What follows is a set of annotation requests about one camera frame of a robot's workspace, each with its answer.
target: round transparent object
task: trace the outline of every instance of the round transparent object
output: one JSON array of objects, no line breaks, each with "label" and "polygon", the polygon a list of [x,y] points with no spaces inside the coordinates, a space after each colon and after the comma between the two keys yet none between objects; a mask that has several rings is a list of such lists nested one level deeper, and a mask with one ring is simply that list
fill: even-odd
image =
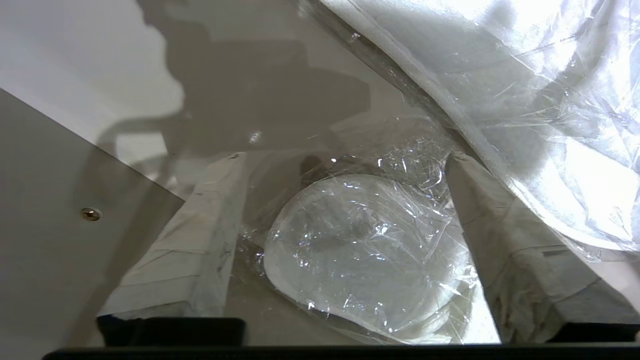
[{"label": "round transparent object", "polygon": [[268,279],[309,309],[400,342],[437,331],[468,252],[443,237],[450,217],[424,193],[371,175],[319,181],[278,215],[264,249]]}]

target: metal screw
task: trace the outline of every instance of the metal screw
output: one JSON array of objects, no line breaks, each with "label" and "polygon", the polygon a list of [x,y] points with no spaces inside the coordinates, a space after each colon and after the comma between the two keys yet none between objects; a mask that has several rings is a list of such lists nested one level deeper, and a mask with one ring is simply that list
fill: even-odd
[{"label": "metal screw", "polygon": [[94,208],[84,208],[81,210],[80,214],[82,215],[82,218],[87,221],[98,221],[102,217],[100,210]]}]

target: gray panel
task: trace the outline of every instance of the gray panel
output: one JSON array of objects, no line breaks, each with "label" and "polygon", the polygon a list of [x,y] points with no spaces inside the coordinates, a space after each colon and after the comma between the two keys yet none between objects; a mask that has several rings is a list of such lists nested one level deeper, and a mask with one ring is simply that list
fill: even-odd
[{"label": "gray panel", "polygon": [[182,200],[2,90],[0,167],[0,357],[82,345]]}]

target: wrinkled plastic film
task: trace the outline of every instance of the wrinkled plastic film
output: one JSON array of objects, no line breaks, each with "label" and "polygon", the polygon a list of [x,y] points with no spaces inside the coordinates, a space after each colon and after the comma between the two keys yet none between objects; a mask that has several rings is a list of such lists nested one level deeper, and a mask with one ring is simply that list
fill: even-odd
[{"label": "wrinkled plastic film", "polygon": [[245,214],[238,256],[365,343],[497,341],[444,181],[456,143],[425,118],[341,134],[346,154],[303,157],[299,185]]},{"label": "wrinkled plastic film", "polygon": [[323,3],[434,98],[548,225],[589,246],[640,249],[640,5]]}]

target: white surface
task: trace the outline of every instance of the white surface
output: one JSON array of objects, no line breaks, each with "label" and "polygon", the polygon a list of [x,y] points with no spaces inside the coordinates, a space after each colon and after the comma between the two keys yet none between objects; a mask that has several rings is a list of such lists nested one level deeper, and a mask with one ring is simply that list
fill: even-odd
[{"label": "white surface", "polygon": [[5,0],[0,86],[185,199],[236,151],[420,114],[288,0]]},{"label": "white surface", "polygon": [[425,89],[547,225],[640,250],[640,3],[323,3]]}]

